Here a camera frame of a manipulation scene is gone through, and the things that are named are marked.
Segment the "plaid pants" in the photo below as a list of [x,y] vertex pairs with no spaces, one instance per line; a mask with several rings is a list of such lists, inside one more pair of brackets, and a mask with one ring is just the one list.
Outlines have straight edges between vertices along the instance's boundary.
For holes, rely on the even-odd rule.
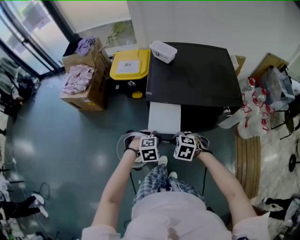
[[168,179],[168,170],[165,164],[156,166],[145,177],[141,183],[135,198],[133,199],[133,206],[144,197],[157,192],[185,192],[195,195],[204,202],[204,197],[201,193],[194,189],[188,183],[175,179]]

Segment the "teal floor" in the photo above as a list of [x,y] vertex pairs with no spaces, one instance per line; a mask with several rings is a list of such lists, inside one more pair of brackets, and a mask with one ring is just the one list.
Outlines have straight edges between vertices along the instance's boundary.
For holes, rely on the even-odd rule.
[[[42,81],[34,101],[21,108],[14,124],[9,121],[5,160],[12,157],[17,164],[8,165],[12,171],[8,177],[25,180],[25,186],[10,189],[14,201],[38,191],[42,182],[50,186],[50,197],[45,202],[49,213],[19,219],[24,233],[47,232],[57,239],[80,238],[82,229],[92,223],[101,193],[119,160],[116,144],[129,129],[146,129],[148,107],[145,99],[131,99],[123,95],[109,98],[105,112],[79,112],[60,100],[62,78]],[[203,133],[210,140],[210,150],[234,172],[234,131],[216,128]],[[161,145],[160,155],[169,157],[168,170],[176,171],[181,180],[192,184],[202,192],[204,166],[198,161],[185,162],[173,159],[174,147]],[[132,170],[133,182],[139,182],[155,166],[149,164],[142,170]],[[119,213],[118,231],[125,232],[124,222],[130,220],[134,189],[128,180],[124,200]],[[206,203],[224,221],[228,219],[227,203],[208,173],[204,196]]]

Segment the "person's left arm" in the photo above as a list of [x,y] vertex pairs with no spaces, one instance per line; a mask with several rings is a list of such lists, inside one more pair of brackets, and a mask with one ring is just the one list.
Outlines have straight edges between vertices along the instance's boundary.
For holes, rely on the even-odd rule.
[[[139,138],[134,139],[130,147],[138,150],[139,143]],[[120,203],[135,159],[136,153],[134,151],[125,151],[119,165],[104,188],[92,225],[108,225],[116,230]]]

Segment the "person's right arm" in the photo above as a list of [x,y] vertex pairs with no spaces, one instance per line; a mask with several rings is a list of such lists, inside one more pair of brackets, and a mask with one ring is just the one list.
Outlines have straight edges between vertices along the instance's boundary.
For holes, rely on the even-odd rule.
[[209,152],[200,152],[197,156],[211,173],[217,186],[225,196],[233,225],[257,216],[239,181]]

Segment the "yellow bin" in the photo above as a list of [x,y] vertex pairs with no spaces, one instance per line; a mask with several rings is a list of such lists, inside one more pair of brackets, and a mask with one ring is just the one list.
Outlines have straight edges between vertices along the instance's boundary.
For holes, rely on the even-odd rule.
[[129,97],[145,95],[149,71],[150,49],[115,52],[110,77],[112,90]]

